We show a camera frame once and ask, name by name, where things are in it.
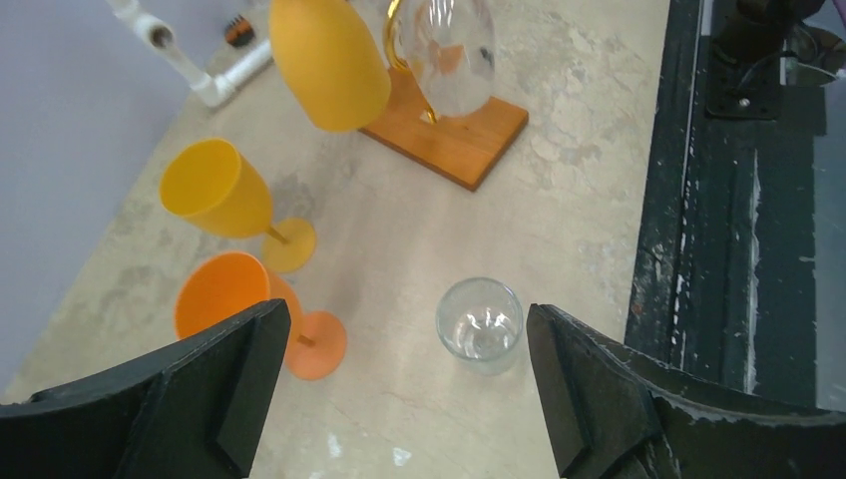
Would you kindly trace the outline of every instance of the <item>gray wall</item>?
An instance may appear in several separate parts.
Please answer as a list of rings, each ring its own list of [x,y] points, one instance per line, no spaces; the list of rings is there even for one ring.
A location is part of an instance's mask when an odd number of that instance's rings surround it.
[[[238,0],[141,0],[204,63]],[[105,0],[0,2],[0,391],[188,94]]]

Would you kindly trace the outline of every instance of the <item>metal bracket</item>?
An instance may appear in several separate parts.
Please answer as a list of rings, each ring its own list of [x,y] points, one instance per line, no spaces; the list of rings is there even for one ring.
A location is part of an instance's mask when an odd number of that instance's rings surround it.
[[[708,116],[728,120],[775,120],[781,114],[781,75],[779,59],[760,65],[743,88],[743,77],[752,65],[732,65],[711,44],[708,55]]]

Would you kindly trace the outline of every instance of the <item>yellow wine glass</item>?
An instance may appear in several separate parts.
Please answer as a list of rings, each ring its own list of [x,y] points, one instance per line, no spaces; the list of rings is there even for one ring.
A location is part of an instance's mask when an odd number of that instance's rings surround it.
[[[308,262],[317,244],[314,227],[303,218],[272,223],[267,184],[230,142],[209,138],[185,148],[159,184],[165,209],[201,230],[224,238],[266,234],[261,261],[276,272]]]

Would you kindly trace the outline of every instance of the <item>marble countertop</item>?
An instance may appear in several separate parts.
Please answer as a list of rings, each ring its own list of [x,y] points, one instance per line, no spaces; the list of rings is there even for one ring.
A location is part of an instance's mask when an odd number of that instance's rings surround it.
[[[315,224],[315,255],[285,278],[349,338],[326,379],[283,369],[251,477],[556,477],[525,336],[511,371],[477,376],[441,345],[435,306],[486,275],[525,309],[552,303],[623,338],[668,2],[491,4],[498,96],[530,123],[478,192],[361,134],[316,130],[273,68],[217,112],[191,98],[5,399],[173,342],[189,273],[223,250],[258,251],[159,205],[165,165],[221,136],[267,180],[277,219]],[[357,6],[378,31],[375,5]]]

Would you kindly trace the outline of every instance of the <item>clear glass cup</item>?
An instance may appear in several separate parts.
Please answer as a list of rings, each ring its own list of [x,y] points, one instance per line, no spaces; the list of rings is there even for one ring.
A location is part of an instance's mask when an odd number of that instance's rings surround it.
[[[507,286],[487,277],[471,277],[452,286],[435,314],[438,337],[470,368],[496,375],[514,365],[523,335],[520,302]]]

